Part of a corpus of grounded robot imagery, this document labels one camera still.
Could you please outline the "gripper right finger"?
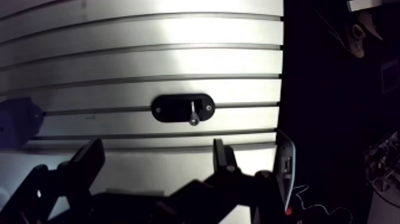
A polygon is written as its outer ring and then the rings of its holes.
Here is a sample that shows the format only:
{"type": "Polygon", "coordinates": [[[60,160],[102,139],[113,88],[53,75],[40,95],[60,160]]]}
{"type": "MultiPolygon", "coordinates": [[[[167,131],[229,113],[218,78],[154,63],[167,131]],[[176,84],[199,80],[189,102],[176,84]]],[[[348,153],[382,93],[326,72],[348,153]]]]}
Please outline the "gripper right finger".
{"type": "Polygon", "coordinates": [[[252,223],[282,223],[277,177],[268,171],[249,176],[237,165],[233,148],[213,142],[214,173],[193,180],[162,202],[163,223],[219,223],[236,206],[251,209],[252,223]]]}

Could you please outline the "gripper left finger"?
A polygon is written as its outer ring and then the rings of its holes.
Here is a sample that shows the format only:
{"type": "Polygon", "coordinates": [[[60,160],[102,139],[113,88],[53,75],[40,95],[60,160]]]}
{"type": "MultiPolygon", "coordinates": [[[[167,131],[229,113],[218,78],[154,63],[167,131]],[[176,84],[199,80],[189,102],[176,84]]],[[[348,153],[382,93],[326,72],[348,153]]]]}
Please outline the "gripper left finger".
{"type": "Polygon", "coordinates": [[[49,170],[34,167],[1,211],[1,223],[83,223],[92,213],[89,192],[105,163],[102,141],[93,139],[69,160],[49,170]],[[70,208],[53,219],[49,216],[60,197],[70,208]]]}

